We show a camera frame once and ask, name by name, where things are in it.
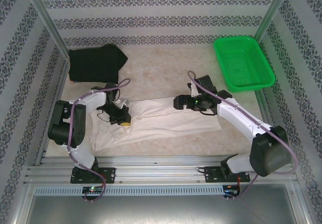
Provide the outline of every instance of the white towel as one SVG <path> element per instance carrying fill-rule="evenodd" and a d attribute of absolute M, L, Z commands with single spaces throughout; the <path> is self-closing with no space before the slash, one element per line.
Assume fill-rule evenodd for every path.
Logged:
<path fill-rule="evenodd" d="M 205 116 L 191 109 L 173 108 L 174 97 L 133 101 L 128 104 L 131 126 L 111 125 L 92 111 L 93 130 L 90 143 L 94 151 L 121 144 L 165 137 L 180 137 L 195 133 L 221 130 L 217 116 Z M 106 113 L 100 115 L 108 120 Z"/>

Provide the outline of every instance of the beige floor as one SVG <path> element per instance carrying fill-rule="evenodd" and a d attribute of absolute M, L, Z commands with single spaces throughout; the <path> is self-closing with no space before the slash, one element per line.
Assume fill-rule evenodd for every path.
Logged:
<path fill-rule="evenodd" d="M 218 90 L 226 86 L 216 61 L 213 48 L 181 49 L 124 49 L 128 61 L 120 71 L 120 80 L 131 78 L 131 83 L 121 90 L 121 97 L 130 101 L 174 97 L 189 94 L 187 71 L 197 77 L 210 75 Z M 75 99 L 93 86 L 103 83 L 71 83 L 66 79 L 62 100 Z M 254 92 L 234 93 L 233 96 L 249 112 L 260 118 L 260 110 Z M 226 155 L 249 153 L 251 143 L 233 125 L 218 117 L 222 130 L 195 134 L 191 137 L 163 138 L 107 148 L 93 152 L 88 135 L 92 119 L 87 115 L 85 143 L 95 156 L 178 156 L 178 155 Z M 49 142 L 46 156 L 67 156 L 53 141 Z"/>

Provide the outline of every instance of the wall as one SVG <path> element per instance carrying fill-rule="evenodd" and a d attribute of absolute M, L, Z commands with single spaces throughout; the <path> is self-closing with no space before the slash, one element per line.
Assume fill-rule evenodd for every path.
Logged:
<path fill-rule="evenodd" d="M 30 0 L 0 0 L 0 223 L 35 162 L 65 59 Z"/>
<path fill-rule="evenodd" d="M 43 0 L 70 48 L 209 46 L 254 35 L 272 0 Z"/>
<path fill-rule="evenodd" d="M 275 125 L 287 129 L 314 223 L 322 222 L 322 3 L 285 0 L 262 39 L 277 77 L 265 89 Z"/>

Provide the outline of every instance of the black cloth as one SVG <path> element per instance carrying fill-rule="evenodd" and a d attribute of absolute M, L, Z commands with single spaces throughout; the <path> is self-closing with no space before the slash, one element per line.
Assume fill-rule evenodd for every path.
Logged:
<path fill-rule="evenodd" d="M 69 51 L 69 79 L 74 82 L 103 82 L 118 84 L 119 70 L 127 61 L 115 45 L 95 49 Z"/>

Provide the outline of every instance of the green plastic basket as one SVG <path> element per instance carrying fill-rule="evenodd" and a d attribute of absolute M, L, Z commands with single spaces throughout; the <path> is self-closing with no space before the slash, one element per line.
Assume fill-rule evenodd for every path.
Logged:
<path fill-rule="evenodd" d="M 220 38 L 214 48 L 229 91 L 257 91 L 274 84 L 275 75 L 252 37 Z"/>

